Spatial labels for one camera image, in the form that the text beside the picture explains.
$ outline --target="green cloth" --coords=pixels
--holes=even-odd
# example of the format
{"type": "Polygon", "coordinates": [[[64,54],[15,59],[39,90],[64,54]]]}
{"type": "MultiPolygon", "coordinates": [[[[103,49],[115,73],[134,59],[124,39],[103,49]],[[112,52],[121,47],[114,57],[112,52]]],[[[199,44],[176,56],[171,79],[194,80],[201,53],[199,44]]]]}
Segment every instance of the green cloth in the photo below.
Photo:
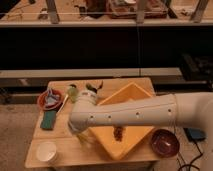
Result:
{"type": "Polygon", "coordinates": [[[56,119],[56,113],[57,111],[55,110],[44,111],[44,116],[40,128],[44,130],[53,130],[56,119]]]}

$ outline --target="cup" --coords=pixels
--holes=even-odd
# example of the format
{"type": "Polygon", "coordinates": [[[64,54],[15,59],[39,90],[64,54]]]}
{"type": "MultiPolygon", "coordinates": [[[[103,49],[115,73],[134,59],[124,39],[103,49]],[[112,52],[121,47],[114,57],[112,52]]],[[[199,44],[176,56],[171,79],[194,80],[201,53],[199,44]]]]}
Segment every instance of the cup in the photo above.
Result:
{"type": "Polygon", "coordinates": [[[57,147],[54,142],[45,141],[39,144],[36,158],[44,163],[52,164],[57,158],[57,147]]]}

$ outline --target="brown bowl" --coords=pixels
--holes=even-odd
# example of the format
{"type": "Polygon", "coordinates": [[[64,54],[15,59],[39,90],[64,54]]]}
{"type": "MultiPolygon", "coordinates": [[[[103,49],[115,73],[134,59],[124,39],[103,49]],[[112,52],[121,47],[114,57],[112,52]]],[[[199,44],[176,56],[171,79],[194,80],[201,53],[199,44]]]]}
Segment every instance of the brown bowl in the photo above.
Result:
{"type": "Polygon", "coordinates": [[[52,89],[52,92],[53,92],[53,94],[55,94],[55,95],[56,95],[56,94],[59,95],[59,101],[58,101],[56,104],[52,105],[52,106],[45,107],[45,98],[46,98],[47,93],[48,93],[48,91],[45,91],[45,92],[43,92],[42,94],[40,94],[39,97],[38,97],[38,99],[37,99],[37,105],[39,106],[39,108],[40,108],[41,110],[46,111],[46,110],[57,109],[57,108],[59,108],[60,105],[62,104],[63,99],[62,99],[62,94],[61,94],[61,92],[58,91],[58,90],[55,90],[55,89],[52,89]]]}
{"type": "Polygon", "coordinates": [[[151,139],[153,151],[161,157],[175,156],[180,149],[180,143],[172,132],[159,129],[154,132],[151,139]]]}

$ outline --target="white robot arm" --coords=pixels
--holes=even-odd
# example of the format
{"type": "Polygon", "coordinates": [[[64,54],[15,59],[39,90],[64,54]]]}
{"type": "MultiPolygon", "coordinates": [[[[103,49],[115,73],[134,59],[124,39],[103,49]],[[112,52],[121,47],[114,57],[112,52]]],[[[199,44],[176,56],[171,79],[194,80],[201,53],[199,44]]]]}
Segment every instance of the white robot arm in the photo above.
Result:
{"type": "Polygon", "coordinates": [[[68,125],[72,133],[91,126],[182,126],[206,132],[201,171],[213,166],[213,93],[185,93],[96,106],[97,94],[79,93],[68,125]]]}

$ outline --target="floor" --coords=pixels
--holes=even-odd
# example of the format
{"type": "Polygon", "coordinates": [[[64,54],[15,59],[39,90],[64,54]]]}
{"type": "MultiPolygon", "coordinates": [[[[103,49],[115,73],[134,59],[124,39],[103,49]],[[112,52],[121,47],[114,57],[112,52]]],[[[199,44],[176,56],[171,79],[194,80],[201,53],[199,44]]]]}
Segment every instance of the floor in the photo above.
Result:
{"type": "MultiPolygon", "coordinates": [[[[36,104],[0,105],[0,170],[1,171],[47,171],[45,168],[26,169],[25,157],[29,148],[39,109],[36,104]]],[[[189,143],[182,128],[176,129],[176,136],[180,140],[180,154],[172,159],[158,162],[154,171],[178,171],[183,160],[189,163],[199,154],[196,146],[189,143]]],[[[58,168],[60,171],[142,171],[140,164],[117,164],[99,166],[81,166],[58,168]]]]}

